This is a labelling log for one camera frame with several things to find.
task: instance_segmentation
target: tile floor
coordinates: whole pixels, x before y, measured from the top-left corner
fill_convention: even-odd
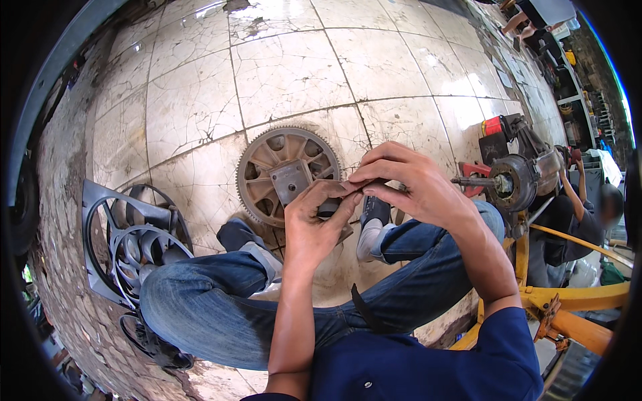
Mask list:
[[[250,0],[242,10],[212,1],[176,0],[122,29],[94,105],[93,179],[165,191],[197,255],[223,252],[217,230],[243,213],[236,164],[276,126],[325,137],[344,176],[388,140],[455,176],[457,162],[481,159],[479,124],[498,114],[528,114],[546,140],[566,142],[534,61],[495,37],[491,27],[505,23],[497,6],[467,0],[471,24],[418,0]],[[489,44],[515,78],[512,90]],[[353,282],[364,290],[399,267],[360,266],[353,227],[315,277],[315,305],[340,304]],[[282,231],[260,234],[283,251]]]

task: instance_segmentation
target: tire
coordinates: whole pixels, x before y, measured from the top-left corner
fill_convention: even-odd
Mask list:
[[[15,206],[9,210],[11,244],[14,255],[23,255],[29,250],[38,229],[39,216],[38,178],[29,158],[22,160]]]

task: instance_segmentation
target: black strap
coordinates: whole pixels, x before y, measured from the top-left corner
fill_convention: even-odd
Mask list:
[[[368,308],[368,305],[366,305],[363,301],[361,295],[359,295],[356,284],[352,285],[351,293],[354,307],[361,314],[361,317],[363,318],[363,320],[365,320],[365,323],[370,326],[375,334],[393,334],[395,332],[395,330],[387,326],[385,323],[383,323],[383,321],[381,321],[381,319],[379,319],[374,315],[374,313],[372,313],[370,308]]]

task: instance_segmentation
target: yellow metal frame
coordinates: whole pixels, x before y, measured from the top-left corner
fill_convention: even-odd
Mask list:
[[[526,220],[524,212],[519,213],[521,221]],[[557,235],[561,238],[573,241],[575,243],[584,245],[592,250],[596,250],[601,254],[621,262],[622,264],[633,267],[633,263],[628,259],[606,250],[591,243],[587,243],[579,238],[572,237],[568,234],[552,230],[548,227],[531,225],[532,228]],[[515,240],[506,238],[504,239],[504,250],[509,249]],[[516,257],[515,257],[515,279],[519,286],[519,294],[522,301],[522,307],[533,317],[538,320],[542,319],[544,313],[549,307],[549,303],[559,294],[559,302],[561,303],[561,312],[566,316],[570,315],[568,312],[573,311],[596,311],[600,309],[610,309],[621,307],[629,296],[630,283],[625,282],[621,284],[613,284],[610,286],[602,287],[588,287],[588,288],[541,288],[526,286],[526,276],[528,273],[528,231],[519,238],[516,244]],[[451,350],[470,350],[477,343],[480,327],[483,323],[483,302],[480,300],[477,312],[477,323],[468,330],[468,332],[457,341]],[[581,328],[566,330],[565,332],[556,332],[571,337],[584,344],[589,349],[599,354],[606,348],[608,340],[610,340],[612,332],[604,329],[590,321],[582,319]]]

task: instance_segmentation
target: blue jeans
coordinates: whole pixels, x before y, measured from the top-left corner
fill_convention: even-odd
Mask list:
[[[476,201],[499,241],[504,224],[489,203]],[[361,294],[370,310],[398,332],[439,317],[473,287],[459,249],[443,228],[410,220],[381,242],[387,263],[405,266]],[[249,252],[203,256],[153,271],[141,289],[141,310],[160,337],[202,359],[267,370],[277,303],[247,299],[264,288],[263,265]],[[352,301],[314,308],[315,347],[369,330]]]

